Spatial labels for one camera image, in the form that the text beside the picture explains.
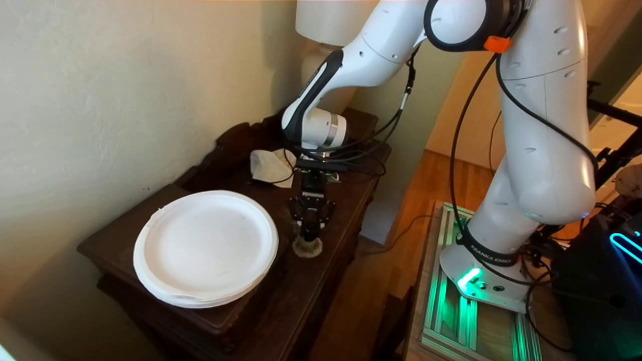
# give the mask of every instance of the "paper plate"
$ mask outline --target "paper plate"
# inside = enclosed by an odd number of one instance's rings
[[[209,308],[255,288],[277,247],[277,227],[253,198],[232,190],[195,192],[149,218],[134,244],[134,270],[156,298]]]

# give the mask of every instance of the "white napkin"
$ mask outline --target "white napkin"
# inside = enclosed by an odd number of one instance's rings
[[[296,179],[298,157],[291,151],[253,151],[249,168],[255,181],[271,183],[279,188],[291,188]]]

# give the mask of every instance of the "wooden table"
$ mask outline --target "wooden table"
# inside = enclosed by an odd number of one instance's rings
[[[352,139],[373,133],[377,118],[349,110],[346,115]],[[261,125],[241,125],[226,133],[205,160],[166,184],[138,206],[87,238],[79,250],[101,270],[98,287],[174,358],[302,358],[315,340],[323,314],[354,250],[363,213],[390,155],[383,147],[375,159],[365,159],[342,183],[328,187],[328,198],[337,203],[323,229],[323,255],[300,259],[291,252],[296,227],[287,201],[298,194],[251,181],[249,153],[253,149],[285,147],[279,117]],[[192,311],[156,301],[138,282],[133,269],[133,249],[138,230],[162,204],[209,188],[230,188],[261,203],[279,229],[279,255],[265,281],[247,296],[217,308]]]

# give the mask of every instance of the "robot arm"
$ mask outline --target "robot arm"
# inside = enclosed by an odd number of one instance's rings
[[[399,69],[423,40],[422,0],[381,0],[360,35],[336,49],[281,118],[285,136],[305,149],[340,147],[346,118],[315,109],[336,88],[377,86]]]
[[[307,149],[340,147],[346,120],[315,109],[330,91],[381,84],[425,38],[447,51],[512,41],[498,65],[510,92],[503,99],[507,159],[440,262],[466,296],[525,313],[518,249],[541,222],[578,221],[594,204],[594,168],[580,149],[589,143],[584,27],[580,0],[381,0],[361,33],[319,65],[281,127]],[[472,269],[480,269],[475,282],[460,282]]]

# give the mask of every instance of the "cable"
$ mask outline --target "cable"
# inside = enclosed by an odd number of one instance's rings
[[[572,143],[575,147],[578,147],[593,163],[594,171],[598,168],[598,160],[594,157],[594,153],[590,149],[586,149],[580,141],[576,141],[575,136],[571,136],[568,133],[564,133],[560,127],[553,125],[551,120],[547,120],[544,117],[536,115],[534,110],[527,109],[525,102],[521,102],[507,86],[504,78],[503,78],[503,65],[501,65],[501,58],[498,58],[498,83],[503,92],[527,115],[531,115],[534,120],[542,122],[544,127],[548,127],[551,130],[558,133],[560,136],[564,136],[568,143]]]
[[[414,224],[416,224],[419,218],[429,218],[429,216],[433,216],[433,213],[425,213],[425,215],[414,216],[414,218],[404,227],[404,230],[402,230],[396,238],[392,238],[383,249],[369,250],[369,252],[360,252],[360,255],[371,257],[371,255],[386,255],[386,252],[393,250],[393,249],[399,244],[399,241],[414,229]]]
[[[463,230],[466,224],[463,224],[463,221],[462,221],[462,216],[460,216],[458,197],[456,197],[456,157],[458,157],[460,133],[462,133],[462,127],[463,127],[467,109],[470,109],[473,96],[478,94],[478,88],[480,88],[482,80],[485,78],[489,65],[492,65],[495,60],[498,60],[498,53],[488,60],[488,64],[485,64],[483,69],[480,71],[473,88],[470,91],[470,94],[467,94],[467,99],[466,99],[466,104],[463,104],[463,109],[462,109],[462,113],[460,113],[460,118],[458,118],[458,125],[456,125],[456,133],[454,133],[454,141],[451,141],[450,173],[447,173],[447,174],[450,174],[450,198],[451,198],[451,204],[454,204],[456,224],[458,224],[458,229],[460,229],[462,235],[466,232],[466,230]],[[473,255],[475,260],[478,260],[482,267],[485,267],[489,272],[493,272],[493,275],[498,275],[498,276],[503,276],[503,279],[507,279],[507,281],[510,281],[510,282],[532,285],[532,282],[527,282],[527,281],[521,281],[521,279],[512,279],[512,276],[495,270],[495,269],[489,267],[483,259],[480,259],[475,252],[470,252],[470,255]]]
[[[367,174],[367,177],[371,177],[371,179],[381,179],[381,177],[386,177],[386,173],[388,173],[386,163],[383,163],[380,157],[375,157],[375,155],[371,155],[371,157],[367,157],[367,159],[373,160],[373,163],[380,166],[380,173],[360,171],[360,168],[356,168],[356,166],[348,168],[348,173],[360,173],[360,174]]]
[[[416,69],[417,49],[419,47],[416,47],[414,53],[409,55],[409,60],[405,62],[409,71],[408,71],[402,104],[396,110],[396,115],[381,129],[377,129],[369,139],[354,143],[354,144],[343,144],[343,147],[333,147],[333,149],[322,147],[317,151],[307,151],[307,149],[298,147],[298,151],[302,155],[305,155],[307,159],[317,160],[317,163],[325,163],[325,165],[348,165],[348,163],[356,163],[356,160],[361,160],[365,157],[380,153],[388,144],[388,141],[393,136],[393,133],[397,130],[397,125],[399,125],[402,115],[405,110],[405,102],[411,96],[416,76],[417,76],[417,69]]]
[[[498,113],[495,120],[493,120],[493,127],[489,129],[489,141],[488,141],[488,168],[495,171],[493,168],[493,141],[495,141],[495,129],[503,120],[503,110]]]
[[[532,282],[532,287],[529,287],[529,290],[527,290],[527,301],[525,301],[525,303],[527,303],[527,321],[529,321],[531,326],[541,335],[541,339],[544,339],[548,344],[553,344],[555,348],[558,348],[558,350],[563,350],[563,352],[575,352],[575,347],[564,347],[564,344],[553,340],[553,339],[536,324],[536,321],[534,321],[534,317],[532,317],[532,311],[531,311],[531,307],[532,307],[532,294],[534,294],[534,290],[536,290],[541,285],[551,282],[551,281],[544,281],[547,276],[551,276],[551,269],[548,269],[548,272],[541,275],[541,276]]]
[[[283,159],[285,159],[285,163],[290,166],[290,177],[271,181],[270,184],[279,184],[279,183],[291,181],[296,177],[296,165],[290,160],[287,149],[281,149],[281,153],[283,153]]]

